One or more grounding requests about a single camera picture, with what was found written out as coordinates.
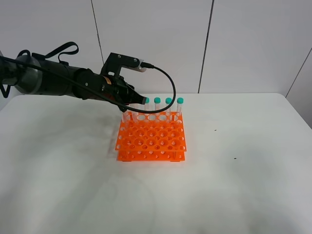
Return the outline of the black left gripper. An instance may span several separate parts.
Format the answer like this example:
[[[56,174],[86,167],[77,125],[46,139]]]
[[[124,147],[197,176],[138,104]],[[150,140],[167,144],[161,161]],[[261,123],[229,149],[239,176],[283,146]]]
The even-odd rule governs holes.
[[[115,79],[113,76],[97,75],[101,83],[99,93],[110,100],[117,101],[122,104],[141,104],[146,103],[146,97],[137,93],[133,88],[124,81],[123,77]]]

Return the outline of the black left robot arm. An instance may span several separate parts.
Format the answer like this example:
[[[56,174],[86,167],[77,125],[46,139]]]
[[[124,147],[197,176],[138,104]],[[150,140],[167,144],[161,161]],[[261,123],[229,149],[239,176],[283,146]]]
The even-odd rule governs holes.
[[[118,103],[145,104],[146,97],[135,91],[120,75],[122,68],[144,72],[142,60],[110,53],[100,74],[91,69],[70,66],[68,62],[50,61],[53,56],[75,55],[77,46],[67,42],[52,52],[42,55],[21,51],[16,59],[0,58],[0,90],[7,98],[11,87],[24,95],[71,96],[86,99],[112,100]]]

